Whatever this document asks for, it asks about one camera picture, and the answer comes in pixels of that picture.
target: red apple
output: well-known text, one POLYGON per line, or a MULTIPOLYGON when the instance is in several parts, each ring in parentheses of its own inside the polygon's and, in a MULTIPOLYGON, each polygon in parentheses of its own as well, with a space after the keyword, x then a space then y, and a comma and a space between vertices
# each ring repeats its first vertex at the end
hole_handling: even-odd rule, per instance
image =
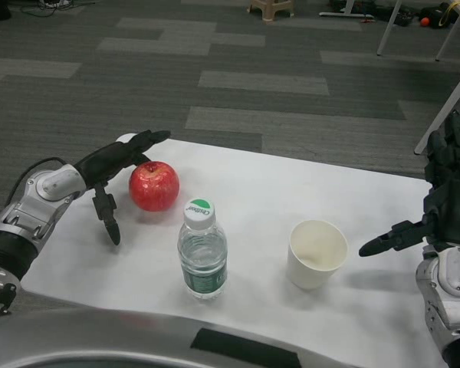
POLYGON ((166 163, 143 163, 131 174, 131 199, 145 211, 165 211, 174 204, 178 194, 179 177, 166 163))

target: cup rim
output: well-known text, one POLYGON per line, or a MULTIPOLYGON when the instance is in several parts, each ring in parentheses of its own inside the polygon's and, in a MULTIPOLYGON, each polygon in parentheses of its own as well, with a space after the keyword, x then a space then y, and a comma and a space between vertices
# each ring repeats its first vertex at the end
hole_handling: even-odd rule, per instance
POLYGON ((344 236, 343 232, 341 230, 339 230, 339 228, 337 226, 335 226, 334 224, 331 224, 330 222, 328 221, 325 221, 325 220, 316 220, 316 219, 308 219, 308 220, 303 220, 301 222, 298 222, 294 227, 293 229, 291 230, 290 232, 290 235, 288 236, 288 249, 291 251, 291 253, 293 253, 293 256, 294 258, 299 261, 304 267, 310 269, 310 270, 313 270, 313 271, 319 271, 319 272, 330 272, 330 271, 336 271, 337 269, 341 268, 344 263, 346 262, 347 260, 347 256, 349 255, 349 250, 350 250, 350 245, 349 243, 347 242, 347 239, 346 237, 344 236), (294 230, 300 226, 301 224, 304 224, 305 222, 323 222, 325 224, 328 224, 330 226, 332 226, 333 228, 335 228, 339 234, 343 237, 344 239, 344 243, 346 244, 346 254, 344 255, 344 259, 341 261, 341 263, 338 264, 338 266, 336 267, 332 267, 332 268, 313 268, 311 266, 309 266, 308 264, 305 264, 303 263, 303 261, 296 255, 296 253, 294 252, 293 250, 293 247, 291 246, 291 236, 293 235, 293 232, 294 230))

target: stool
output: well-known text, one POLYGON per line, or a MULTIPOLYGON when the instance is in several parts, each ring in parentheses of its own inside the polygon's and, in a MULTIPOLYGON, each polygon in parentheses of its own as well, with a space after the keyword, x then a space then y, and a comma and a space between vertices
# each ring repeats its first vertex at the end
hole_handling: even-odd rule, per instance
POLYGON ((252 7, 260 8, 262 10, 262 20, 266 23, 274 20, 274 13, 280 10, 288 10, 290 17, 293 14, 294 0, 251 0, 247 12, 252 11, 252 7))

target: black cable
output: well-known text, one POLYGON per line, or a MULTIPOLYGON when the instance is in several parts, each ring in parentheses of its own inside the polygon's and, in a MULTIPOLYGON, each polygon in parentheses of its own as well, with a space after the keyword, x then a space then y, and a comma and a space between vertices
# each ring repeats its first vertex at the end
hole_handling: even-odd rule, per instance
POLYGON ((61 165, 66 165, 67 162, 64 160, 64 159, 61 159, 60 157, 48 157, 47 159, 41 159, 39 161, 37 161, 34 165, 31 165, 29 166, 17 179, 17 181, 15 182, 14 184, 14 187, 12 188, 12 190, 10 191, 10 193, 8 194, 8 198, 7 198, 7 201, 5 202, 5 206, 4 207, 7 207, 8 205, 10 205, 10 203, 12 202, 12 198, 14 197, 14 194, 15 192, 17 191, 17 188, 19 185, 21 185, 21 181, 23 180, 23 178, 25 178, 25 176, 27 174, 29 174, 29 172, 35 168, 35 167, 38 167, 39 165, 43 164, 43 163, 48 163, 50 161, 58 161, 61 165))
POLYGON ((36 1, 36 5, 22 5, 20 7, 21 13, 36 17, 36 18, 47 18, 51 17, 57 10, 60 12, 64 12, 73 8, 79 8, 81 6, 86 6, 86 5, 92 5, 95 4, 96 2, 80 2, 78 5, 74 4, 74 0, 71 0, 71 2, 67 5, 58 5, 58 6, 47 6, 44 3, 41 3, 39 0, 36 1), (51 10, 50 13, 47 13, 46 15, 39 15, 35 14, 37 10, 41 10, 42 12, 46 10, 51 10))

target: robotic arm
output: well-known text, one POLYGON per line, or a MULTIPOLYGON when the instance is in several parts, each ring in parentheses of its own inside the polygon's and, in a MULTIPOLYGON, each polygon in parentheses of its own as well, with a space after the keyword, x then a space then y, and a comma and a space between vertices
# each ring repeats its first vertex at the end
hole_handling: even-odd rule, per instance
POLYGON ((428 142, 425 178, 432 184, 424 198, 422 221, 400 222, 366 243, 361 257, 391 248, 401 251, 422 242, 424 261, 416 282, 425 300, 425 322, 443 360, 460 368, 460 115, 445 121, 445 140, 433 132, 428 142))
POLYGON ((0 314, 7 313, 20 280, 61 216, 87 190, 95 190, 97 216, 113 243, 120 243, 119 227, 113 217, 116 203, 104 187, 121 169, 149 161, 143 152, 169 136, 168 131, 147 130, 128 143, 115 142, 101 148, 73 166, 36 172, 28 178, 22 198, 0 214, 0 314))

